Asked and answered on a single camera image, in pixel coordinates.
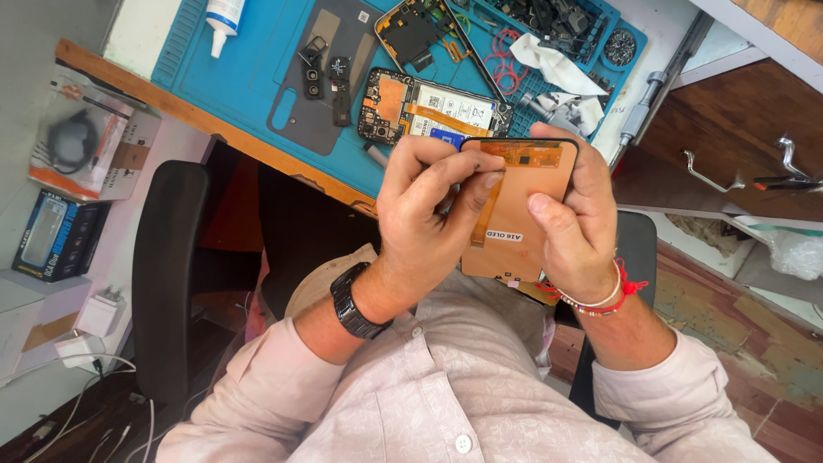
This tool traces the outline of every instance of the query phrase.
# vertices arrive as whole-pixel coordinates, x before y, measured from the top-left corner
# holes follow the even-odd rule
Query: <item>hand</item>
[[[466,249],[491,187],[503,178],[495,171],[504,166],[501,157],[457,152],[436,138],[400,139],[377,197],[383,249],[352,287],[367,320],[392,319],[446,278]]]
[[[571,138],[580,146],[563,203],[536,193],[528,198],[528,209],[546,233],[543,271],[549,281],[577,301],[600,302],[619,279],[613,263],[617,206],[608,165],[600,152],[568,130],[536,123],[530,135]],[[620,295],[601,306],[616,304]]]

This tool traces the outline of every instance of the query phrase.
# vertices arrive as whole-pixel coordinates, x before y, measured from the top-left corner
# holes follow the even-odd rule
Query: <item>shirt sleeve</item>
[[[776,462],[732,409],[714,351],[675,333],[674,351],[654,367],[618,372],[593,364],[597,413],[624,422],[657,461]]]
[[[344,366],[306,347],[291,318],[246,344],[194,411],[160,443],[157,461],[285,461],[320,418]]]

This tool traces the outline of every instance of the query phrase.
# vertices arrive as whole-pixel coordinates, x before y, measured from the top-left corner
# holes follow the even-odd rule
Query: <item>wooden cabinet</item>
[[[788,174],[778,138],[795,142],[795,167],[823,174],[823,95],[766,59],[672,91],[639,148],[682,171],[681,151],[689,150],[695,171],[716,184],[744,181],[746,188],[726,195],[752,215],[823,222],[822,193],[752,184],[755,177]]]

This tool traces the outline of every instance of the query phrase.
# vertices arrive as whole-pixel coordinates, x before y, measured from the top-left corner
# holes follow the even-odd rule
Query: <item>white bracelet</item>
[[[620,285],[620,283],[621,283],[621,278],[620,278],[620,267],[618,267],[618,266],[617,266],[617,261],[616,261],[616,260],[614,261],[614,265],[615,265],[615,269],[617,270],[617,285],[615,286],[614,291],[612,291],[612,292],[611,292],[611,294],[609,294],[609,297],[607,297],[607,298],[603,299],[603,300],[602,300],[602,301],[600,301],[600,302],[595,302],[594,304],[583,304],[582,302],[575,300],[572,296],[569,296],[568,294],[566,294],[565,292],[563,292],[560,288],[555,287],[555,289],[557,289],[557,292],[559,292],[559,293],[560,293],[560,294],[562,294],[563,296],[566,296],[566,298],[567,298],[567,299],[569,299],[570,301],[574,302],[574,303],[575,303],[575,304],[577,304],[578,306],[583,306],[583,307],[597,307],[597,306],[601,306],[601,305],[605,304],[606,302],[609,302],[609,301],[610,301],[610,300],[611,300],[611,299],[612,299],[612,298],[613,298],[613,297],[617,294],[617,292],[618,292],[618,291],[620,291],[620,286],[621,286],[621,285]]]

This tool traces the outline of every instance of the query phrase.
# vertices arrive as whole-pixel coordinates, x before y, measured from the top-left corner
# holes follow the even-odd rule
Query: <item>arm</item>
[[[351,286],[363,317],[391,320],[454,269],[503,164],[478,151],[457,153],[434,138],[401,139],[377,200],[382,252]],[[343,328],[330,295],[276,323],[231,360],[191,421],[163,439],[157,460],[285,461],[363,343]]]
[[[544,124],[533,125],[532,136],[573,137]],[[528,208],[546,233],[546,276],[574,299],[598,302],[619,281],[613,264],[617,208],[606,162],[578,142],[563,203],[534,194]],[[619,293],[600,307],[616,304]],[[597,354],[597,412],[623,421],[648,454],[659,461],[774,461],[732,410],[723,366],[699,340],[670,329],[637,295],[609,316],[575,315]]]

